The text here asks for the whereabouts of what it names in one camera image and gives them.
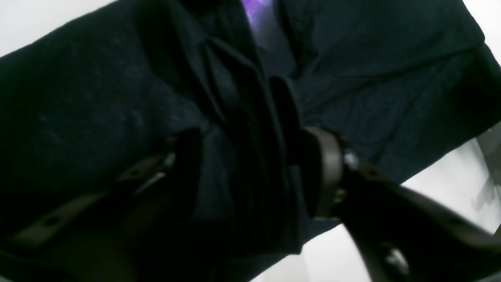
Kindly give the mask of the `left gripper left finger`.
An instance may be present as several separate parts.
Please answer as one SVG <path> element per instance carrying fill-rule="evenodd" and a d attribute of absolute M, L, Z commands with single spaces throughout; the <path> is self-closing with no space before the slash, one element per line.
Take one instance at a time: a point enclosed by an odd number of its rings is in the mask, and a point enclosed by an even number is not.
<path fill-rule="evenodd" d="M 134 212 L 140 205 L 162 213 L 168 201 L 176 197 L 174 186 L 183 191 L 196 191 L 202 155 L 202 133 L 190 128 L 166 139 L 154 154 L 125 170 L 109 188 L 85 194 L 50 211 L 8 239 L 10 251 L 36 251 L 60 240 L 65 232 L 83 221 L 97 223 L 107 216 L 120 217 L 126 227 L 140 229 L 149 218 Z"/>

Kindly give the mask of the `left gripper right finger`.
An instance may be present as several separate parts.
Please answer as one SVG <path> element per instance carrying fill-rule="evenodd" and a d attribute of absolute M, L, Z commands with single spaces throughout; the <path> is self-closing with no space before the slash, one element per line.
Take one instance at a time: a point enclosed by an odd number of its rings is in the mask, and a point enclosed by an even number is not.
<path fill-rule="evenodd" d="M 315 220 L 340 220 L 373 282 L 499 282 L 500 237 L 403 187 L 335 133 L 299 136 L 303 189 Z"/>

